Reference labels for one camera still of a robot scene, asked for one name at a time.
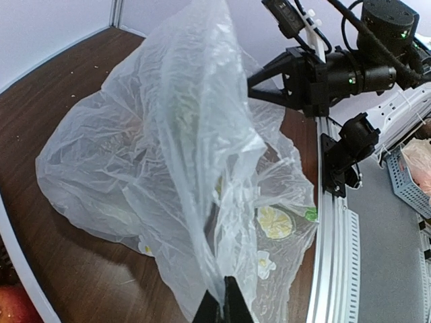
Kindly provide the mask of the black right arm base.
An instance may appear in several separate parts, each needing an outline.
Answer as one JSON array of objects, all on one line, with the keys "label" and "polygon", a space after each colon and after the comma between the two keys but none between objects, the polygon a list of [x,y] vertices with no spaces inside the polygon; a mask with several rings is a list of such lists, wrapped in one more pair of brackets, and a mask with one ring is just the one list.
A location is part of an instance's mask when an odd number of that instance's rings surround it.
[{"label": "black right arm base", "polygon": [[320,136],[323,190],[345,198],[347,186],[357,188],[360,183],[358,163],[375,152],[379,135],[380,130],[371,125],[366,112],[349,119],[342,126],[338,141],[323,133]]}]

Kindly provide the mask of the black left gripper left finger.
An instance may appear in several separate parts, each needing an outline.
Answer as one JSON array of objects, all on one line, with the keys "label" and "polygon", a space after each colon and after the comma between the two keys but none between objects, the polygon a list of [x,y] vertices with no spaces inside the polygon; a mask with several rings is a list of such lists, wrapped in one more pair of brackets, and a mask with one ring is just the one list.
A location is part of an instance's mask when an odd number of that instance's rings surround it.
[{"label": "black left gripper left finger", "polygon": [[206,291],[192,323],[222,323],[223,309],[219,302]]}]

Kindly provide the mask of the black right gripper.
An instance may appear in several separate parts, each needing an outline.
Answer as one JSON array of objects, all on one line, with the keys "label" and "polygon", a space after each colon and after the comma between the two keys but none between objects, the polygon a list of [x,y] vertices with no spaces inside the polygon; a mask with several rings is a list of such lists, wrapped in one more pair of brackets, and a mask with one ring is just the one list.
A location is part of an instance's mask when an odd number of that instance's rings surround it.
[{"label": "black right gripper", "polygon": [[326,116],[330,107],[351,96],[421,84],[421,46],[415,37],[418,12],[402,1],[332,4],[342,16],[344,45],[332,48],[325,63],[302,47],[293,58],[283,52],[248,77],[247,85],[286,74],[286,91],[250,88],[249,98]]}]

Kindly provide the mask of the clear printed plastic bag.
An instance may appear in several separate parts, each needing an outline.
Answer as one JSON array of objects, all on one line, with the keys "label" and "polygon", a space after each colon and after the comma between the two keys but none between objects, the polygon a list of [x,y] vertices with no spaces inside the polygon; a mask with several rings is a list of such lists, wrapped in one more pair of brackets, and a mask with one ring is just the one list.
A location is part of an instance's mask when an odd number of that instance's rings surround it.
[{"label": "clear printed plastic bag", "polygon": [[79,101],[36,158],[43,195],[71,224],[155,258],[187,320],[233,276],[255,322],[286,322],[317,229],[314,186],[248,98],[257,62],[225,1],[192,1]]}]

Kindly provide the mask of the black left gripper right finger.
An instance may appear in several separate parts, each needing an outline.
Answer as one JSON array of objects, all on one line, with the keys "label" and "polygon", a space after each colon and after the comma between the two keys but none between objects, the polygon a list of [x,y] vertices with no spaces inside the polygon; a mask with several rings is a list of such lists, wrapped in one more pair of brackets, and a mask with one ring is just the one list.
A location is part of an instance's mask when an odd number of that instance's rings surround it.
[{"label": "black left gripper right finger", "polygon": [[234,277],[225,277],[225,301],[223,306],[224,322],[253,323],[242,292]]}]

